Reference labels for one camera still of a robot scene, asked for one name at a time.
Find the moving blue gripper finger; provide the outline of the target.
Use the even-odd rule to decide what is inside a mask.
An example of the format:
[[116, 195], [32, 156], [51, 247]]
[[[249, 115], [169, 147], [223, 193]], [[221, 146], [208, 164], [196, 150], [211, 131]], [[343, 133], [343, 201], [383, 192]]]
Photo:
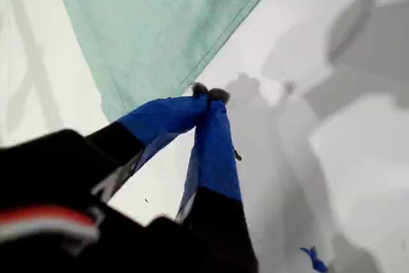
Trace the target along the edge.
[[129, 162], [130, 176], [180, 134], [193, 129], [204, 117], [210, 91], [201, 83], [186, 97], [151, 100], [118, 120], [89, 134], [87, 139], [96, 164], [87, 166], [87, 176], [102, 178]]

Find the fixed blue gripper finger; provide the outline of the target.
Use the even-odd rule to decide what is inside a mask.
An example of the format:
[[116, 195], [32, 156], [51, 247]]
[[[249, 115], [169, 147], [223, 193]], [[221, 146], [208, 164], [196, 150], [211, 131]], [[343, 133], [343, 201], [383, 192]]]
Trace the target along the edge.
[[201, 245], [200, 272], [257, 272], [227, 115], [229, 93], [208, 92], [196, 125], [178, 219]]

